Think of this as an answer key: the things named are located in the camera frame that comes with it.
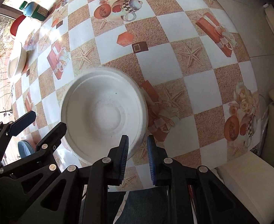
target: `paper bowl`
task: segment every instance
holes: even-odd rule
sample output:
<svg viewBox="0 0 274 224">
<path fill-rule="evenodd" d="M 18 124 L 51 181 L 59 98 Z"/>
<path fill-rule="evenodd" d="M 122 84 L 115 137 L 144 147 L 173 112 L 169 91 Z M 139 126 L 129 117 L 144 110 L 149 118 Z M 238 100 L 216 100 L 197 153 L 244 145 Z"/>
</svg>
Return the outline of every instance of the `paper bowl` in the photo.
<svg viewBox="0 0 274 224">
<path fill-rule="evenodd" d="M 12 78 L 23 71 L 26 58 L 27 53 L 22 44 L 20 42 L 15 43 L 7 66 L 8 78 Z"/>
<path fill-rule="evenodd" d="M 93 164 L 129 137 L 128 159 L 140 147 L 147 128 L 145 99 L 127 74 L 110 67 L 88 69 L 69 86 L 60 106 L 65 140 L 82 161 Z"/>
</svg>

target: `metal screw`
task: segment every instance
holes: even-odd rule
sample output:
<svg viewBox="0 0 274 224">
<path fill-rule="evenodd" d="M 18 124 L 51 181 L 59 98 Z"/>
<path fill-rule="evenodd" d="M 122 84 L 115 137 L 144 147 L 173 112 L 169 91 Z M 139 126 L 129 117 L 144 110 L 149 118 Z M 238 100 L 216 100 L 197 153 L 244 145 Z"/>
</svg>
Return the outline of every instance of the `metal screw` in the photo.
<svg viewBox="0 0 274 224">
<path fill-rule="evenodd" d="M 75 165 L 69 165 L 69 166 L 67 167 L 67 170 L 68 170 L 69 172 L 75 171 L 75 170 L 76 170 L 76 166 L 75 166 Z"/>
<path fill-rule="evenodd" d="M 109 163 L 109 162 L 111 162 L 111 158 L 109 158 L 109 157 L 104 157 L 104 158 L 102 159 L 102 162 L 103 162 L 103 163 Z"/>
<path fill-rule="evenodd" d="M 51 171 L 54 171 L 54 170 L 56 169 L 56 165 L 55 165 L 55 164 L 51 164 L 51 165 L 49 166 L 49 169 L 50 169 Z"/>
<path fill-rule="evenodd" d="M 206 166 L 200 166 L 199 167 L 199 171 L 202 172 L 202 173 L 206 173 L 207 172 L 207 167 Z"/>
<path fill-rule="evenodd" d="M 173 160 L 172 160 L 172 158 L 170 158 L 170 157 L 167 157 L 167 158 L 165 158 L 164 159 L 164 163 L 172 163 L 173 162 Z"/>
</svg>

